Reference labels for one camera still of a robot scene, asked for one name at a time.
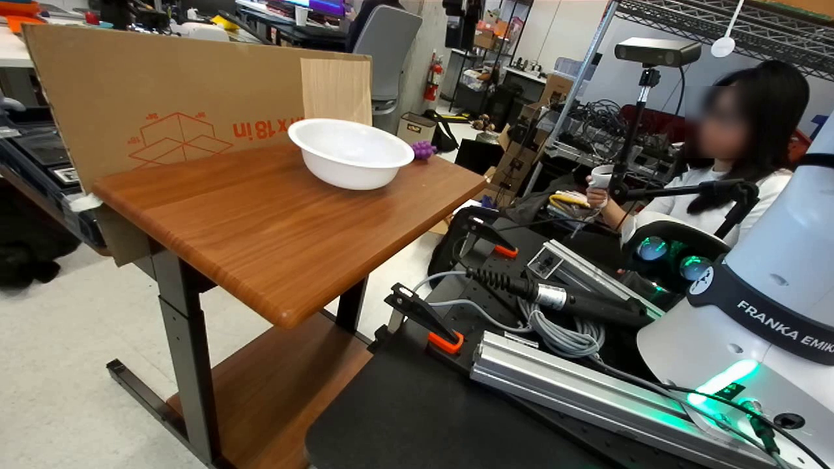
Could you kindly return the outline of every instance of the cup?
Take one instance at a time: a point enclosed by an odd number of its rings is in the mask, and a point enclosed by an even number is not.
[[[588,183],[588,187],[608,189],[608,184],[611,182],[611,173],[613,172],[613,164],[603,164],[602,166],[593,168],[590,171],[590,183]]]
[[[308,9],[304,7],[295,7],[295,24],[296,26],[307,26],[307,12]]]

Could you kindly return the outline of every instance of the red fire extinguisher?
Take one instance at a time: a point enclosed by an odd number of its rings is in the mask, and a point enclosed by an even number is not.
[[[437,56],[437,51],[431,53],[431,63],[429,64],[429,78],[425,84],[425,92],[423,99],[426,101],[435,101],[437,99],[437,89],[440,87],[440,77],[443,76],[443,63]]]

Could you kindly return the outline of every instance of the printed box diagram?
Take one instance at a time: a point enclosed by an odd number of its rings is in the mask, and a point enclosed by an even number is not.
[[[214,136],[214,126],[183,113],[171,113],[139,129],[143,147],[128,155],[138,168],[218,154],[233,145]]]

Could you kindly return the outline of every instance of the office chair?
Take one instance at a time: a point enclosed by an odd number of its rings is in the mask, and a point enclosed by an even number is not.
[[[422,22],[423,18],[404,9],[380,5],[359,34],[354,53],[373,59],[370,98],[374,115],[392,113],[397,107],[399,76]]]

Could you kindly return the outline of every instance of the lower shelf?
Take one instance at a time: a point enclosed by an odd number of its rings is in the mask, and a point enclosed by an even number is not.
[[[238,469],[308,467],[307,429],[370,357],[322,315],[264,332],[212,369],[223,456]],[[181,413],[177,395],[168,404]]]

